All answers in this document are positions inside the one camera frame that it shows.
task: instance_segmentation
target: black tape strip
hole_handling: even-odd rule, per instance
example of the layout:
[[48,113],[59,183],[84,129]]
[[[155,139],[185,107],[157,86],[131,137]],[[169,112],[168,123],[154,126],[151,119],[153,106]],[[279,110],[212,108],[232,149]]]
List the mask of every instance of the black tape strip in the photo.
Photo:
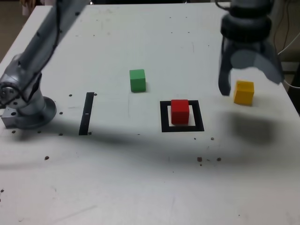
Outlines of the black tape strip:
[[92,112],[94,93],[87,92],[84,102],[84,108],[79,128],[79,135],[88,135],[90,125],[90,114]]
[[161,131],[162,132],[195,132],[204,131],[202,116],[200,112],[199,102],[197,100],[188,101],[188,104],[193,108],[193,114],[195,119],[195,126],[169,126],[168,106],[171,105],[171,101],[160,102],[160,118],[161,118]]

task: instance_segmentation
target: wooden block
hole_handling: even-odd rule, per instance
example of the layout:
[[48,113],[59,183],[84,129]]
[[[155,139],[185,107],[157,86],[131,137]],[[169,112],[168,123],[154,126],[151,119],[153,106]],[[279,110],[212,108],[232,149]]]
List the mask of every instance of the wooden block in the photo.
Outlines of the wooden block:
[[146,91],[146,77],[143,69],[130,70],[129,75],[132,92]]
[[237,81],[234,91],[234,103],[239,105],[252,105],[254,95],[254,83],[249,81]]
[[174,125],[188,124],[188,100],[171,100],[171,123]]

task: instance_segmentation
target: table surface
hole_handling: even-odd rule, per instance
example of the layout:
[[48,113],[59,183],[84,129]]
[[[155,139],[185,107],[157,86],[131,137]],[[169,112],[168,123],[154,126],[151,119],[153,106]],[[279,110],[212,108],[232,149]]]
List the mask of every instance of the table surface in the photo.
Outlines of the table surface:
[[[1,74],[49,10],[34,10]],[[0,224],[299,224],[298,114],[255,68],[232,72],[232,85],[255,83],[252,107],[220,94],[224,13],[213,3],[87,6],[43,72],[53,121],[15,134],[0,123]],[[131,93],[129,70],[141,68],[147,91]],[[92,135],[78,136],[89,91]],[[171,99],[198,100],[205,131],[162,133],[159,102]]]

